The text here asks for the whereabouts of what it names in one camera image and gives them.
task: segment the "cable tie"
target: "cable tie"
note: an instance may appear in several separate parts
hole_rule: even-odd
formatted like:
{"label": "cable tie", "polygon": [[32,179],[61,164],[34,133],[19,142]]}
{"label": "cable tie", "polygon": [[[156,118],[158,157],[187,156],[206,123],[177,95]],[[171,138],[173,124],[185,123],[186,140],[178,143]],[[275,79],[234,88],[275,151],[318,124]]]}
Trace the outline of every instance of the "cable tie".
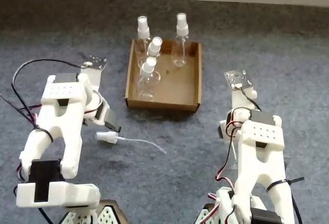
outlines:
{"label": "cable tie", "polygon": [[278,181],[275,181],[273,182],[272,184],[270,184],[268,186],[268,188],[266,189],[267,192],[269,192],[269,190],[271,190],[274,186],[276,186],[277,184],[282,184],[282,183],[285,183],[287,182],[289,185],[293,184],[293,183],[296,183],[296,182],[299,182],[299,181],[302,181],[304,180],[305,178],[304,177],[300,177],[300,178],[297,178],[297,179],[280,179]]}

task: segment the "white spray cap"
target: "white spray cap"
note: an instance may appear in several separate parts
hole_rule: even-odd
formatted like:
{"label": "white spray cap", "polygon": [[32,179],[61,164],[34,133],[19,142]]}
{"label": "white spray cap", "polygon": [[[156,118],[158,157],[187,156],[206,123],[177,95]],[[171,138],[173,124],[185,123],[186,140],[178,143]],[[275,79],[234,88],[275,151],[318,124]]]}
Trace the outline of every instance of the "white spray cap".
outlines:
{"label": "white spray cap", "polygon": [[176,31],[178,36],[186,36],[189,34],[189,25],[187,24],[185,13],[177,14]]}
{"label": "white spray cap", "polygon": [[144,77],[149,77],[154,72],[156,65],[156,59],[154,57],[148,57],[140,68],[140,74]]}
{"label": "white spray cap", "polygon": [[148,56],[156,57],[161,49],[162,39],[158,36],[154,37],[148,46]]}
{"label": "white spray cap", "polygon": [[147,39],[150,37],[150,28],[148,26],[148,18],[146,16],[140,16],[138,21],[138,38]]}

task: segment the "perforated base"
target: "perforated base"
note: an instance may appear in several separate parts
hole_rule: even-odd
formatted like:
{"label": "perforated base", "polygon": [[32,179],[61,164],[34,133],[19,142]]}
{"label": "perforated base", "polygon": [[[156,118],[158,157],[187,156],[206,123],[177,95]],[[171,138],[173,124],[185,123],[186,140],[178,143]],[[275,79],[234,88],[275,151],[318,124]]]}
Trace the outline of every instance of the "perforated base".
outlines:
{"label": "perforated base", "polygon": [[[200,214],[198,215],[197,219],[195,220],[195,223],[194,223],[194,224],[199,224],[200,221],[202,221],[203,218],[204,218],[206,215],[208,215],[208,214],[209,214],[209,211],[208,211],[207,209],[203,209],[203,210],[201,210],[201,212],[200,212]],[[214,221],[214,219],[213,219],[212,217],[210,217],[210,219],[207,220],[207,221],[205,222],[205,224],[215,224],[215,221]]]}
{"label": "perforated base", "polygon": [[76,216],[75,212],[68,212],[59,224],[129,224],[116,201],[101,200],[96,212],[98,222],[92,222],[90,216]]}
{"label": "perforated base", "polygon": [[[92,222],[90,216],[77,216],[76,213],[69,212],[62,224],[95,224]],[[112,207],[106,206],[98,215],[98,224],[120,224]]]}

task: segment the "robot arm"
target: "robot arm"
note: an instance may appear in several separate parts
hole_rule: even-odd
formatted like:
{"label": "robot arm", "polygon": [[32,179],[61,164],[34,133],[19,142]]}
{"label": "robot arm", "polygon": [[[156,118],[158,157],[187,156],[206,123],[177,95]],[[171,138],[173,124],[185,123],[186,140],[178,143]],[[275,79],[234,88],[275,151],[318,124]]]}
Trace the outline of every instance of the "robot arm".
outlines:
{"label": "robot arm", "polygon": [[[82,69],[81,73],[48,77],[36,119],[40,129],[30,133],[20,154],[20,170],[27,182],[17,186],[16,204],[19,207],[93,208],[98,205],[100,193],[96,186],[64,181],[74,178],[78,172],[83,123],[105,125],[120,132],[114,113],[98,92],[105,64],[106,59],[96,58],[84,63],[88,68]],[[47,147],[58,137],[62,137],[65,143],[63,158],[40,160]]]}
{"label": "robot arm", "polygon": [[[220,122],[218,132],[226,143],[232,141],[233,152],[237,143],[238,177],[234,189],[222,187],[216,192],[215,206],[219,208],[209,214],[214,223],[294,224],[283,158],[282,120],[279,116],[256,110],[260,109],[253,101],[257,92],[246,71],[226,72],[225,76],[232,88],[232,110],[227,119]],[[266,210],[261,199],[251,194],[256,183],[267,188],[275,212]],[[207,213],[204,215],[206,217],[199,216],[200,222],[196,223],[210,223],[202,221],[208,218]]]}

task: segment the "clear plastic spray bottle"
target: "clear plastic spray bottle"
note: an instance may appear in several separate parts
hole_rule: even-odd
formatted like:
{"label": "clear plastic spray bottle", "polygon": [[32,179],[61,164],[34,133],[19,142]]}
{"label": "clear plastic spray bottle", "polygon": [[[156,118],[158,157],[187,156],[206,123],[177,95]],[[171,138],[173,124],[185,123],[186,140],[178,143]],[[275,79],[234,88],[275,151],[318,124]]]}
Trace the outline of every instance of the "clear plastic spray bottle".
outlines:
{"label": "clear plastic spray bottle", "polygon": [[154,57],[158,61],[160,58],[161,45],[162,45],[162,39],[158,36],[155,36],[148,46],[147,56]]}
{"label": "clear plastic spray bottle", "polygon": [[135,53],[137,57],[138,66],[141,67],[146,61],[148,46],[151,42],[150,28],[148,26],[148,18],[140,16],[138,22],[138,38],[135,41]]}
{"label": "clear plastic spray bottle", "polygon": [[148,57],[140,68],[140,77],[137,83],[138,97],[145,101],[154,101],[153,88],[160,81],[160,75],[154,71],[156,59]]}
{"label": "clear plastic spray bottle", "polygon": [[187,24],[186,14],[177,14],[177,36],[173,41],[171,59],[177,67],[185,66],[190,54],[191,43],[189,41],[189,25]]}

